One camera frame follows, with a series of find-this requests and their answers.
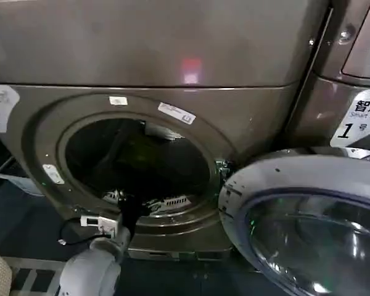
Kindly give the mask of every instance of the front-loading washer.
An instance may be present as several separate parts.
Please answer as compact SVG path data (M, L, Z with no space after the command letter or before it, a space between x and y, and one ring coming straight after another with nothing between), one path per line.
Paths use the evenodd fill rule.
M134 257L217 258L217 198L269 149L328 1L0 1L0 138L65 217L161 201Z
M285 146L370 149L370 1L333 1L331 9Z

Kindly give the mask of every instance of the white sticker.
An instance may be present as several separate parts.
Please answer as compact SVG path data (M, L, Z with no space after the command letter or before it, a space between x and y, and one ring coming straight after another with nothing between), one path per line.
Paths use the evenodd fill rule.
M127 97L110 96L110 104L114 106L126 106L128 105Z
M191 125L196 119L195 115L165 103L160 103L158 110L163 112L164 114L167 114L171 117L174 117L175 119L182 121L183 123L186 123L187 125Z
M331 146L351 146L354 142L369 135L370 89L356 95L331 139Z
M43 165L45 173L56 184L64 184L64 180L59 175L57 168L54 165Z
M12 109L19 101L19 95L8 85L0 85L0 133L7 131Z

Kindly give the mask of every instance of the cable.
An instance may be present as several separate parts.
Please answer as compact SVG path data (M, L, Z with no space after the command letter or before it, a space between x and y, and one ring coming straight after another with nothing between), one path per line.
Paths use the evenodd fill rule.
M61 225L61 227L59 229L59 238L57 240L58 243L60 243L61 245L78 245L78 244L83 244L84 242L89 242L93 239L97 239L98 237L110 237L106 234L96 234L95 236L87 237L85 239L78 240L76 242L67 242L65 239L63 239L63 230L66 228L66 226L69 223L72 223L72 222L81 223L81 218L80 217L74 217L74 218L70 218L70 219L63 222L63 224Z

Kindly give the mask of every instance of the drum opening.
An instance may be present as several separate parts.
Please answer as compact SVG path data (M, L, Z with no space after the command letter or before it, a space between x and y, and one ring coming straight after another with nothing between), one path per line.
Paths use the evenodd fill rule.
M210 182L201 151L164 126L135 119L96 121L68 141L65 158L72 175L100 199L121 196L159 201L154 211L188 207Z

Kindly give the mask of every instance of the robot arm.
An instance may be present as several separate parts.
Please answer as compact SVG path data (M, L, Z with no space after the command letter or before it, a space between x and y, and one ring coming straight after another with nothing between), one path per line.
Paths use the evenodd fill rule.
M121 273L120 263L132 238L130 230L118 220L82 216L82 226L97 226L111 238L94 239L88 250L77 254L65 265L60 277L64 296L112 296Z

